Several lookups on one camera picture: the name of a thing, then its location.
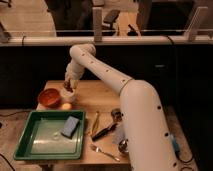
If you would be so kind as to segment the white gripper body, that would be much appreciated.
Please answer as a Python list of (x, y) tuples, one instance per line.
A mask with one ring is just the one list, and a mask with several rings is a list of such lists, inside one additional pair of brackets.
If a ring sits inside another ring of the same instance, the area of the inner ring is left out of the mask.
[(65, 81), (70, 82), (72, 89), (76, 89), (80, 78), (81, 68), (76, 63), (69, 63), (65, 72)]

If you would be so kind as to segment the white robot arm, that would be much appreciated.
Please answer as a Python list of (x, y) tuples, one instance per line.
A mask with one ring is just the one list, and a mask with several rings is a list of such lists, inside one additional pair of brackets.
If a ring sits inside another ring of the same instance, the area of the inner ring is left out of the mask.
[(68, 80), (71, 87), (87, 68), (119, 94), (132, 171), (178, 171), (166, 117), (155, 88), (112, 68), (95, 57), (93, 44), (73, 45)]

